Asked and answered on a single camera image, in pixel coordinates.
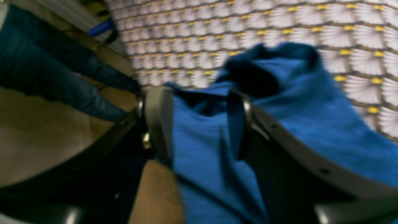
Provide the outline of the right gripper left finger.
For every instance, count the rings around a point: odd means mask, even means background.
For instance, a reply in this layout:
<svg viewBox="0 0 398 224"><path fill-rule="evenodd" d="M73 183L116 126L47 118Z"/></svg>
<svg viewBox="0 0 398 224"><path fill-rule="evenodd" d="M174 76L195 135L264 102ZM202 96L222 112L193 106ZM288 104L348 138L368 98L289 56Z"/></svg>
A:
<svg viewBox="0 0 398 224"><path fill-rule="evenodd" d="M172 157L173 89L157 86L136 108L83 152L19 183L1 188L1 214L28 224L88 224L105 216L94 196L113 199L122 174L151 158Z"/></svg>

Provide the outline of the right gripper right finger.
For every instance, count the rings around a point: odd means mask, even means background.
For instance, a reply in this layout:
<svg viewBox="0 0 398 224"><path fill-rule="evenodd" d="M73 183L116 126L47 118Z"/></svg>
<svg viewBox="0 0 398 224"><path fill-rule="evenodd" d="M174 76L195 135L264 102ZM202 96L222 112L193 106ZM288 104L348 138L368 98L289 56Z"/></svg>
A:
<svg viewBox="0 0 398 224"><path fill-rule="evenodd" d="M391 224L397 188L355 174L316 153L273 116L231 89L233 155L255 173L272 224Z"/></svg>

